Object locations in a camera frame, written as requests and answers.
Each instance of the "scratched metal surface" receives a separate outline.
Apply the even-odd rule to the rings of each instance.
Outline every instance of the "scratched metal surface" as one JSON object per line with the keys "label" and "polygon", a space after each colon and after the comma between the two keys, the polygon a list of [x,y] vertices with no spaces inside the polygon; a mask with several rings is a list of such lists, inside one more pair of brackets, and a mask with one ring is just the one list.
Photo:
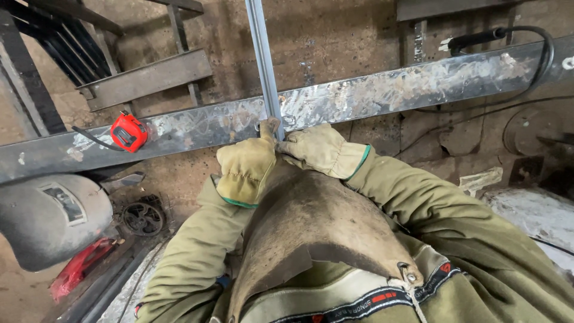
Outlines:
{"label": "scratched metal surface", "polygon": [[[542,44],[432,61],[279,93],[286,131],[524,89]],[[562,61],[574,56],[574,36],[556,39],[549,82],[574,76]],[[110,151],[80,134],[65,133],[0,147],[0,183],[55,172],[77,172],[234,143],[257,135],[263,107],[255,97],[148,117],[148,142],[137,153]],[[109,126],[90,133],[112,143]]]}

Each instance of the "olive green sleeve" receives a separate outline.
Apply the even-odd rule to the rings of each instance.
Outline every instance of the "olive green sleeve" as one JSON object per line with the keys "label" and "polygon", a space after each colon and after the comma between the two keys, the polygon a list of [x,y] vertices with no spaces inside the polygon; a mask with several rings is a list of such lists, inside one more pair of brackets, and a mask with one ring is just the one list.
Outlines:
{"label": "olive green sleeve", "polygon": [[235,248],[251,212],[224,201],[211,178],[197,197],[201,208],[171,239],[148,283],[138,323],[205,322],[221,287],[226,252]]}
{"label": "olive green sleeve", "polygon": [[574,304],[574,289],[535,242],[454,184],[370,152],[347,185],[482,283],[523,289],[519,294],[531,303],[549,293],[563,306]]}

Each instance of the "gloved hand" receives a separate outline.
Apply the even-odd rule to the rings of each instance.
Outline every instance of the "gloved hand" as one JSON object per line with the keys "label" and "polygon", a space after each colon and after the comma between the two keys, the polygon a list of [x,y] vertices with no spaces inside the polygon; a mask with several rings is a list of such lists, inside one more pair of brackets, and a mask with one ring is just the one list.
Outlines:
{"label": "gloved hand", "polygon": [[261,122],[261,138],[249,138],[217,150],[217,161],[223,176],[217,182],[217,192],[225,201],[243,207],[257,207],[268,174],[277,161],[275,123]]}
{"label": "gloved hand", "polygon": [[369,154],[370,145],[348,143],[330,124],[292,132],[277,144],[283,159],[304,170],[349,180]]}

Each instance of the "red tape measure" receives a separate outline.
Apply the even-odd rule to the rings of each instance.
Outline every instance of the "red tape measure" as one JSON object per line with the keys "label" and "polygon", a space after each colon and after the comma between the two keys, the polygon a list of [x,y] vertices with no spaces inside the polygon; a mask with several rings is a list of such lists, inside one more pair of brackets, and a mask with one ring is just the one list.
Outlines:
{"label": "red tape measure", "polygon": [[111,138],[116,145],[129,151],[136,152],[148,140],[148,131],[134,116],[122,111],[110,128]]}

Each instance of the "tape measure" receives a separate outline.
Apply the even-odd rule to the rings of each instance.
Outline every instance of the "tape measure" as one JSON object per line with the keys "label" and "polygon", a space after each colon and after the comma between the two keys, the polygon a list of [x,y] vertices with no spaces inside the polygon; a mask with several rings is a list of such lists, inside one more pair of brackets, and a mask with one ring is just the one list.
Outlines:
{"label": "tape measure", "polygon": [[114,151],[137,152],[148,140],[148,130],[145,126],[126,111],[122,111],[110,128],[111,138],[119,147],[105,143],[77,126],[73,126],[72,130]]}
{"label": "tape measure", "polygon": [[112,124],[110,132],[115,144],[129,152],[136,152],[148,140],[145,126],[125,111]]}

